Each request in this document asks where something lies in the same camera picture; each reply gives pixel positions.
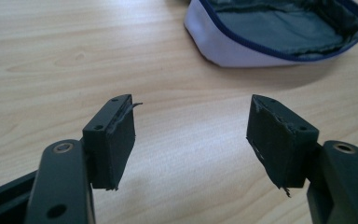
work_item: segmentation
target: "screw hole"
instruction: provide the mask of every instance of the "screw hole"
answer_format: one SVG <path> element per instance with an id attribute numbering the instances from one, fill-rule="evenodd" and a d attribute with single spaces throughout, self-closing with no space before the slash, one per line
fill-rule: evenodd
<path id="1" fill-rule="evenodd" d="M 61 143 L 53 148 L 55 153 L 64 153 L 74 148 L 74 144 L 72 143 Z"/>
<path id="2" fill-rule="evenodd" d="M 335 144 L 334 148 L 338 151 L 341 151 L 344 153 L 349 153 L 349 154 L 353 154 L 356 152 L 352 147 L 344 145 L 344 144 Z"/>
<path id="3" fill-rule="evenodd" d="M 95 125 L 94 130 L 101 130 L 103 128 L 103 125 Z"/>
<path id="4" fill-rule="evenodd" d="M 64 204 L 58 204 L 48 210 L 48 218 L 56 218 L 62 216 L 66 212 Z"/>

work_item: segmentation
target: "navy blue trim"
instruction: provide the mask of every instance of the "navy blue trim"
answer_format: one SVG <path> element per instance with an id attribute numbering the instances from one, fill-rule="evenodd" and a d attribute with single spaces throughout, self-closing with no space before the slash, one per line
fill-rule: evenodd
<path id="1" fill-rule="evenodd" d="M 352 0 L 336 0 L 337 2 L 339 2 L 342 6 L 344 6 L 348 11 L 352 12 L 355 16 L 358 17 L 358 5 L 356 3 L 354 3 Z M 259 44 L 256 44 L 253 41 L 250 41 L 248 39 L 245 39 L 239 35 L 236 35 L 235 33 L 233 33 L 231 30 L 229 30 L 224 23 L 222 23 L 219 19 L 219 17 L 217 16 L 216 12 L 214 11 L 213 7 L 211 6 L 211 4 L 208 2 L 208 0 L 200 0 L 201 4 L 203 5 L 203 7 L 205 8 L 206 12 L 208 13 L 209 17 L 211 18 L 211 20 L 213 21 L 213 23 L 216 25 L 216 27 L 226 36 L 228 36 L 228 38 L 232 39 L 233 41 L 245 46 L 248 49 L 253 49 L 255 51 L 276 57 L 276 58 L 280 58 L 280 59 L 284 59 L 284 60 L 288 60 L 288 61 L 293 61 L 293 62 L 316 62 L 316 61 L 320 61 L 320 60 L 325 60 L 328 58 L 332 58 L 337 56 L 338 54 L 341 54 L 345 51 L 347 51 L 348 49 L 350 49 L 351 47 L 353 47 L 355 44 L 358 43 L 358 39 L 356 41 L 354 41 L 353 43 L 349 44 L 348 46 L 345 46 L 344 48 L 334 51 L 332 53 L 326 54 L 324 56 L 321 57 L 317 57 L 317 58 L 299 58 L 297 56 L 291 55 L 291 54 L 286 54 L 286 53 L 282 53 L 280 51 L 277 51 L 275 49 L 271 49 Z"/>

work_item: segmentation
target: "wooden table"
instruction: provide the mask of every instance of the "wooden table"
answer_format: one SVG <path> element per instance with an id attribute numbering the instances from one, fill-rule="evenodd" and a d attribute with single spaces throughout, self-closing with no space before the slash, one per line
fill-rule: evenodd
<path id="1" fill-rule="evenodd" d="M 98 223 L 311 223 L 245 139 L 254 93 L 358 146 L 358 45 L 325 63 L 227 69 L 186 31 L 189 1 L 0 1 L 0 185 L 131 93 L 137 139 L 119 191 L 94 190 Z"/>

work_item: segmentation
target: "metal screw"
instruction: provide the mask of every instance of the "metal screw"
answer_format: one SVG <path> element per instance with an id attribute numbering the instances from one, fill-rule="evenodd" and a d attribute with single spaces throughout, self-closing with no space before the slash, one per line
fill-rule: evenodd
<path id="1" fill-rule="evenodd" d="M 356 150 L 354 150 L 352 147 L 346 145 L 346 144 L 341 144 L 341 143 L 337 143 L 334 144 L 333 147 L 343 153 L 347 153 L 347 154 L 354 154 L 356 153 Z"/>
<path id="2" fill-rule="evenodd" d="M 72 143 L 61 143 L 53 148 L 55 153 L 64 153 L 74 148 L 74 144 Z"/>

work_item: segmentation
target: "fabric bag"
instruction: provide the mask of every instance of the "fabric bag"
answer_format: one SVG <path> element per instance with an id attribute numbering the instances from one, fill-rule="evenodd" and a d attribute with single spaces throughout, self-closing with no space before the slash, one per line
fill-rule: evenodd
<path id="1" fill-rule="evenodd" d="M 358 42 L 352 0 L 191 0 L 185 27 L 224 67 L 315 63 Z"/>

